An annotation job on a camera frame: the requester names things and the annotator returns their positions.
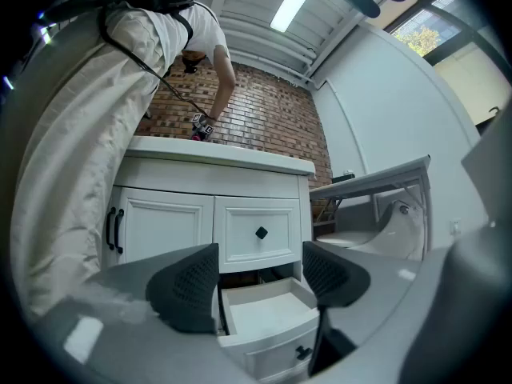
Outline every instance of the power outlet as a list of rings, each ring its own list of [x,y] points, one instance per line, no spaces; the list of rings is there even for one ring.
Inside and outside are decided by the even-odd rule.
[[[455,218],[450,220],[450,234],[459,236],[461,234],[461,219]]]

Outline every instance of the black cabinet handle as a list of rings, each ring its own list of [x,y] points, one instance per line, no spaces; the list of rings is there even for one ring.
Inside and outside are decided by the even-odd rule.
[[[114,244],[115,248],[118,250],[119,254],[122,254],[122,247],[119,245],[119,223],[121,222],[121,218],[125,215],[125,211],[123,209],[119,210],[119,213],[115,216],[114,221]]]
[[[298,352],[297,360],[300,361],[304,360],[308,355],[313,353],[311,348],[308,347],[307,349],[304,349],[302,346],[297,347],[295,351]]]
[[[265,236],[267,236],[269,231],[265,229],[263,226],[260,226],[258,230],[256,230],[256,236],[258,236],[260,239],[264,239]]]
[[[110,212],[106,214],[106,226],[105,226],[105,237],[106,244],[109,246],[110,250],[114,250],[114,244],[110,243],[110,216],[115,214],[115,208],[110,208]]]

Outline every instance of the chair seat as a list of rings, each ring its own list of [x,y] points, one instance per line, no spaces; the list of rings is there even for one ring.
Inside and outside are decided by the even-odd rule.
[[[317,241],[351,248],[369,242],[371,239],[377,236],[377,234],[378,232],[370,230],[335,232],[333,234],[324,234],[319,236],[317,237]]]

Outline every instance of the white t-shirt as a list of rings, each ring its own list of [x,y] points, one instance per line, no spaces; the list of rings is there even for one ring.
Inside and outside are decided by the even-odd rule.
[[[174,62],[174,58],[185,48],[186,41],[188,40],[186,28],[183,24],[172,18],[170,14],[144,11],[150,17],[160,37],[160,43],[162,44],[166,60],[166,69],[168,69]],[[214,63],[214,48],[216,46],[223,46],[226,49],[227,56],[230,56],[226,37],[218,24],[215,14],[211,10],[200,4],[195,4],[179,13],[188,21],[194,32],[188,46],[186,46],[187,50],[202,51],[212,64]]]

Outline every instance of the tree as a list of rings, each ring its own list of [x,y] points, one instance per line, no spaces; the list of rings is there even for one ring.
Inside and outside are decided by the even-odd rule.
[[[394,36],[423,57],[437,47],[441,39],[435,30],[427,29],[425,26],[422,26],[421,30],[420,33],[415,31],[406,35],[401,35],[399,30]]]

